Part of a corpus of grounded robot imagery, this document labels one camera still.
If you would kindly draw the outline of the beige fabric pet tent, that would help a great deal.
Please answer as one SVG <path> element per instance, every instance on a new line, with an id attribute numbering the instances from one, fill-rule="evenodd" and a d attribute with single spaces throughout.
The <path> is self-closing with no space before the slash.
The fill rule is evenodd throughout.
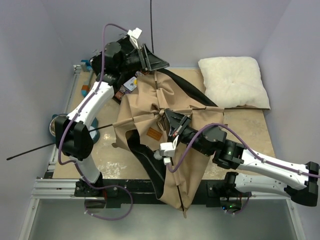
<path id="1" fill-rule="evenodd" d="M 163 120 L 165 108 L 190 116 L 190 126 L 195 130 L 224 121 L 222 108 L 216 107 L 200 90 L 175 73 L 163 69 L 139 76 L 137 88 L 122 98 L 113 127 L 116 145 L 132 152 L 149 178 L 155 168 L 163 164 L 162 160 L 152 158 L 160 144 L 168 140 Z M 165 173 L 163 195 L 156 198 L 186 212 L 208 163 L 208 156 L 190 149 L 176 172 Z"/>

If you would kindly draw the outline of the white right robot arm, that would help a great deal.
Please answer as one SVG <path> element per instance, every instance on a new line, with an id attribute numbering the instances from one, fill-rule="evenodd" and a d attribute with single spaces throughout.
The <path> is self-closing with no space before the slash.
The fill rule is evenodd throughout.
<path id="1" fill-rule="evenodd" d="M 160 145 L 153 160 L 164 163 L 155 167 L 150 179 L 157 197 L 164 193 L 166 172 L 176 172 L 190 149 L 213 156 L 213 163 L 224 169 L 242 169 L 256 176 L 229 171 L 224 179 L 223 192 L 230 197 L 241 193 L 265 192 L 290 197 L 300 205 L 315 207 L 318 202 L 319 165 L 315 162 L 291 164 L 253 151 L 242 139 L 227 139 L 225 125 L 207 124 L 200 130 L 190 127 L 191 117 L 164 109 L 164 127 L 168 141 Z"/>

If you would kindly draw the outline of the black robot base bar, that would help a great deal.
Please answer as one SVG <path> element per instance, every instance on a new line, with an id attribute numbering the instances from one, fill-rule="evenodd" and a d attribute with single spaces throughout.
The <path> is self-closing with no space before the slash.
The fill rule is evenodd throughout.
<path id="1" fill-rule="evenodd" d="M 86 198 L 85 203 L 90 209 L 120 208 L 122 204 L 130 204 L 129 195 L 118 186 L 128 189 L 133 197 L 134 204 L 163 205 L 156 198 L 156 193 L 149 179 L 104 179 L 104 185 L 111 188 L 95 190 L 90 188 L 83 180 L 75 183 L 74 196 Z M 206 207 L 220 207 L 221 201 L 242 200 L 250 197 L 249 192 L 241 193 L 235 188 L 230 188 L 224 180 L 202 180 L 195 193 L 192 204 L 205 205 Z"/>

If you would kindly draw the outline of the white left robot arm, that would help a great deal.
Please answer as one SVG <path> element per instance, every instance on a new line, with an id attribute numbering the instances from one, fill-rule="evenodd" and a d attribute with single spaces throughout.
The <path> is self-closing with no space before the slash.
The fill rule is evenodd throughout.
<path id="1" fill-rule="evenodd" d="M 92 158 L 93 140 L 89 128 L 105 103 L 137 71 L 153 72 L 169 67 L 169 63 L 151 52 L 145 44 L 134 45 L 128 36 L 107 43 L 104 49 L 89 60 L 97 80 L 88 95 L 67 116 L 55 120 L 55 142 L 60 165 L 73 163 L 81 178 L 87 181 L 86 191 L 99 196 L 104 184 L 98 179 L 101 172 Z"/>

